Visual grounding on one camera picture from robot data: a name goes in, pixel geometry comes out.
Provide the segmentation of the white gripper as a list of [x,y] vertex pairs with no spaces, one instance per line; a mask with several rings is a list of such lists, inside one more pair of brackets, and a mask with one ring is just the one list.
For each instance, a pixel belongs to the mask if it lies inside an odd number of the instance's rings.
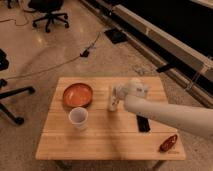
[[124,100],[127,95],[145,98],[148,94],[149,86],[140,79],[132,78],[125,84],[115,87],[115,94],[120,100]]

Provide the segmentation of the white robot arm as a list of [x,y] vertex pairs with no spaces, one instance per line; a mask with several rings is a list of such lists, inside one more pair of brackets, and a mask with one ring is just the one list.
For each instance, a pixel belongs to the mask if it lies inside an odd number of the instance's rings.
[[213,109],[154,102],[138,79],[115,87],[126,111],[213,141]]

